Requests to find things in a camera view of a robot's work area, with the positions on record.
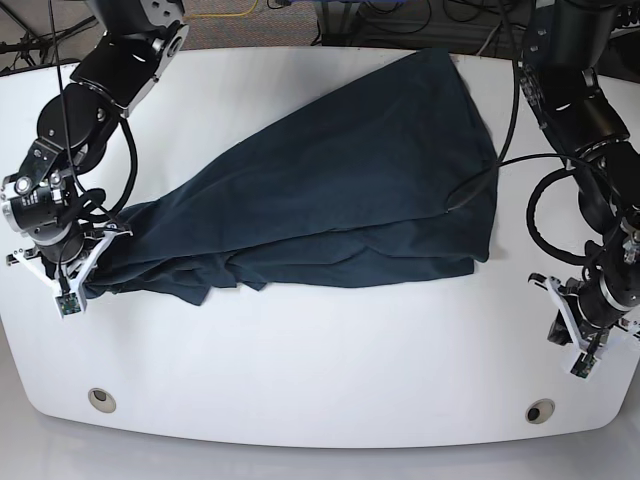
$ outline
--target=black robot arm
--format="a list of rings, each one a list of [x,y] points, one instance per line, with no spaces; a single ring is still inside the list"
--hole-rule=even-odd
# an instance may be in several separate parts
[[[71,83],[42,110],[38,138],[18,172],[4,179],[0,195],[9,225],[35,243],[9,255],[7,263],[29,265],[29,259],[41,257],[56,280],[52,288],[62,315],[84,311],[82,282],[113,237],[130,233],[117,221],[137,173],[127,118],[160,80],[188,32],[182,0],[87,3],[106,32],[71,74]],[[85,190],[78,177],[100,163],[119,125],[129,144],[131,171],[122,196],[106,210],[105,192]]]
[[[522,87],[540,128],[558,153],[594,167],[565,162],[564,171],[538,185],[527,212],[532,238],[543,250],[583,267],[583,279],[570,279],[566,286],[545,284],[544,277],[532,275],[559,297],[554,301],[568,307],[560,308],[549,340],[580,348],[571,372],[583,378],[596,365],[610,330],[621,323],[629,327],[624,316],[640,303],[640,156],[594,69],[619,7],[612,1],[556,0],[534,10],[523,42]],[[587,242],[584,255],[551,247],[535,228],[540,195],[568,176],[578,184],[582,215],[602,235],[602,245]]]

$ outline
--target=fabric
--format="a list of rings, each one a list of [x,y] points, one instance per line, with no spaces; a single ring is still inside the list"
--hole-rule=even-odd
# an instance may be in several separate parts
[[[88,284],[201,304],[210,287],[369,287],[473,273],[496,182],[445,212],[448,193],[496,160],[443,50],[423,50],[303,107],[186,184],[121,214]]]

